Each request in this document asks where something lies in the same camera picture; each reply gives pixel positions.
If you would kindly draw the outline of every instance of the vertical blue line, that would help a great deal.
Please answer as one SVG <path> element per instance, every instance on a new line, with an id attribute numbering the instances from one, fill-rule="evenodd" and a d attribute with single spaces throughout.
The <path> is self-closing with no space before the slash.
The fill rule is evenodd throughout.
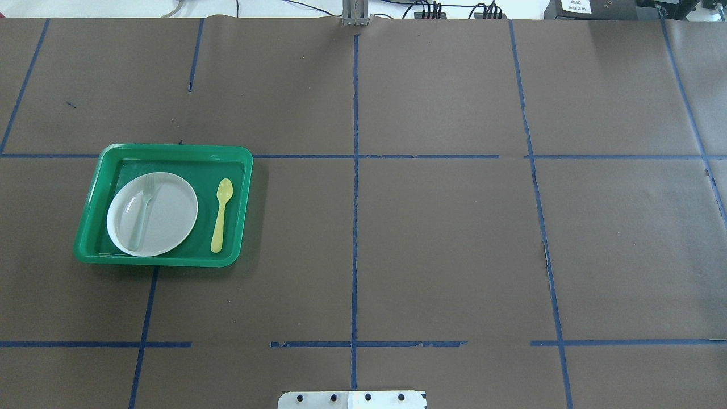
<path id="1" fill-rule="evenodd" d="M 666 42 L 667 45 L 667 54 L 669 55 L 669 62 L 672 65 L 672 70 L 674 71 L 674 77 L 677 80 L 677 86 L 679 87 L 679 93 L 681 94 L 682 101 L 684 102 L 684 106 L 686 108 L 687 116 L 689 117 L 689 124 L 691 125 L 692 131 L 694 131 L 694 137 L 696 138 L 696 144 L 699 147 L 699 153 L 702 155 L 702 161 L 704 162 L 704 168 L 708 171 L 710 174 L 710 184 L 712 185 L 712 193 L 715 195 L 715 200 L 717 201 L 717 206 L 719 206 L 720 209 L 720 216 L 722 217 L 722 224 L 727 227 L 727 220 L 725 217 L 727 214 L 725 214 L 725 207 L 724 203 L 722 202 L 722 196 L 720 195 L 720 191 L 717 188 L 717 183 L 715 182 L 715 176 L 712 172 L 712 167 L 710 166 L 710 160 L 707 158 L 707 154 L 704 150 L 704 144 L 702 142 L 702 136 L 699 134 L 699 128 L 696 127 L 696 121 L 694 120 L 694 113 L 691 110 L 691 105 L 689 104 L 689 99 L 686 97 L 686 92 L 684 91 L 684 85 L 681 81 L 681 75 L 679 75 L 679 69 L 677 68 L 676 60 L 674 59 L 674 53 L 672 52 L 672 42 L 669 40 L 669 34 L 667 32 L 667 24 L 664 21 L 664 18 L 660 18 L 659 21 L 662 24 L 662 33 L 664 34 L 664 42 Z"/>
<path id="2" fill-rule="evenodd" d="M 159 267 L 154 267 L 154 273 L 151 276 L 151 286 L 149 287 L 149 299 L 146 302 L 146 314 L 144 315 L 144 326 L 141 330 L 141 342 L 139 343 L 139 354 L 137 355 L 137 366 L 134 372 L 134 382 L 132 383 L 132 396 L 129 398 L 129 409 L 134 409 L 136 405 L 136 393 L 139 389 L 139 379 L 141 377 L 141 366 L 144 363 L 144 349 L 146 348 L 146 335 L 149 332 L 149 320 L 151 318 L 151 306 L 154 304 L 154 293 L 156 292 L 156 280 L 159 278 Z"/>
<path id="3" fill-rule="evenodd" d="M 358 34 L 353 37 L 353 281 L 351 284 L 351 390 L 357 387 L 358 340 Z"/>
<path id="4" fill-rule="evenodd" d="M 28 86 L 28 81 L 31 79 L 31 74 L 33 73 L 33 67 L 36 66 L 36 61 L 38 60 L 38 54 L 40 54 L 41 47 L 43 47 L 43 40 L 45 40 L 45 35 L 48 32 L 48 25 L 50 24 L 50 19 L 47 18 L 45 24 L 43 24 L 43 31 L 41 31 L 41 36 L 38 39 L 38 45 L 36 45 L 36 51 L 33 53 L 33 58 L 31 58 L 31 64 L 28 66 L 28 72 L 25 73 L 25 79 L 23 80 L 23 85 L 20 86 L 20 92 L 17 94 L 17 100 L 15 100 L 15 107 L 12 109 L 12 113 L 10 114 L 10 120 L 7 122 L 7 128 L 5 128 L 5 135 L 3 135 L 2 142 L 0 142 L 0 154 L 5 150 L 5 145 L 7 144 L 8 138 L 10 138 L 10 131 L 12 130 L 12 123 L 15 122 L 15 116 L 17 115 L 17 110 L 20 108 L 20 101 L 23 100 L 23 95 L 25 94 L 25 88 Z"/>
<path id="5" fill-rule="evenodd" d="M 197 57 L 199 57 L 199 43 L 202 42 L 202 28 L 204 27 L 204 19 L 199 19 L 199 29 L 197 30 L 197 45 L 194 46 L 194 57 L 192 58 L 192 70 L 189 72 L 189 92 L 192 92 L 194 84 L 194 73 L 197 71 Z"/>
<path id="6" fill-rule="evenodd" d="M 510 41 L 513 43 L 513 60 L 515 61 L 515 76 L 518 80 L 518 91 L 520 94 L 520 108 L 523 114 L 523 126 L 525 127 L 525 135 L 528 143 L 528 156 L 530 159 L 530 172 L 533 178 L 533 189 L 535 191 L 535 205 L 538 209 L 538 219 L 540 222 L 540 236 L 545 248 L 545 264 L 547 267 L 547 279 L 550 286 L 550 303 L 553 307 L 553 319 L 555 320 L 555 334 L 558 337 L 558 352 L 561 356 L 561 372 L 563 375 L 563 387 L 566 392 L 566 404 L 568 409 L 573 409 L 573 399 L 571 397 L 571 381 L 568 376 L 568 364 L 566 363 L 566 347 L 563 343 L 563 331 L 561 329 L 561 313 L 558 310 L 558 297 L 555 294 L 555 280 L 553 279 L 553 266 L 550 262 L 550 246 L 547 241 L 547 232 L 545 230 L 545 217 L 543 216 L 542 202 L 540 200 L 540 187 L 538 187 L 537 172 L 535 169 L 535 155 L 533 152 L 532 139 L 530 138 L 530 126 L 525 115 L 525 92 L 523 91 L 523 80 L 520 74 L 520 61 L 518 59 L 518 47 L 515 43 L 515 28 L 513 21 L 508 20 L 510 25 Z"/>

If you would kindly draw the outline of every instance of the yellow spoon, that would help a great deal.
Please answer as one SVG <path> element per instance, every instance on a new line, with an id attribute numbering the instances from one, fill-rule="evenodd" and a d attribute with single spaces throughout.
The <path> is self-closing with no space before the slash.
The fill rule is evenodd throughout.
<path id="1" fill-rule="evenodd" d="M 222 250 L 222 233 L 225 230 L 225 205 L 232 197 L 232 182 L 230 179 L 224 178 L 217 187 L 217 200 L 220 201 L 220 208 L 217 211 L 217 221 L 214 222 L 214 233 L 212 234 L 212 246 L 210 250 L 213 253 L 219 253 Z"/>

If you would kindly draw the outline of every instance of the table surface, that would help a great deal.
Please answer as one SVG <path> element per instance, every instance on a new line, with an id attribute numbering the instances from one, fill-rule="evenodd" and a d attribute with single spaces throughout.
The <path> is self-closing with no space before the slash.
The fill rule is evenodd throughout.
<path id="1" fill-rule="evenodd" d="M 724 408 L 726 33 L 1 19 L 1 406 Z M 253 152 L 232 266 L 73 257 L 118 142 Z"/>
<path id="2" fill-rule="evenodd" d="M 184 4 L 174 17 L 209 17 L 238 13 L 236 0 L 184 0 Z M 302 0 L 302 3 L 324 9 L 332 14 L 341 13 L 341 0 Z M 451 0 L 449 5 L 474 5 L 478 1 Z M 313 9 L 282 0 L 239 0 L 239 17 L 320 17 L 322 14 Z M 505 14 L 512 19 L 541 20 L 548 0 L 500 0 L 497 2 Z M 177 0 L 0 0 L 0 12 L 8 17 L 160 17 L 171 12 Z M 400 18 L 406 5 L 389 4 L 383 0 L 369 0 L 369 12 L 386 13 Z M 471 7 L 444 7 L 447 18 L 467 18 Z M 413 18 L 410 12 L 407 18 Z M 715 11 L 697 6 L 689 14 L 690 21 L 716 21 Z"/>

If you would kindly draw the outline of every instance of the sticker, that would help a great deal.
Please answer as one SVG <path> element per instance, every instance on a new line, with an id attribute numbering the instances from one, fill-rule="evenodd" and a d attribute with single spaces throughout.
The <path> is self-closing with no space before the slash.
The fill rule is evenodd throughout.
<path id="1" fill-rule="evenodd" d="M 563 11 L 590 14 L 590 0 L 561 0 Z"/>

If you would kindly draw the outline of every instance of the white floor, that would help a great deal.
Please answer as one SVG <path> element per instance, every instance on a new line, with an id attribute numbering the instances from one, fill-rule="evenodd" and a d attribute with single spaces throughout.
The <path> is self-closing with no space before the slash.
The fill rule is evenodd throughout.
<path id="1" fill-rule="evenodd" d="M 208 17 L 210 15 L 236 15 L 236 0 L 183 0 L 175 17 Z M 300 0 L 325 9 L 335 15 L 341 13 L 342 0 Z M 283 0 L 239 0 L 240 17 L 320 17 L 324 15 Z M 476 4 L 475 0 L 446 0 L 444 4 Z M 542 19 L 548 0 L 499 0 L 497 4 L 511 19 Z M 160 17 L 172 11 L 177 0 L 0 0 L 0 12 L 6 17 Z M 386 13 L 401 18 L 406 6 L 388 4 L 382 0 L 369 0 L 370 13 Z M 471 8 L 444 7 L 448 18 L 467 18 Z M 711 10 L 697 10 L 689 15 L 692 21 L 711 21 L 719 17 Z"/>

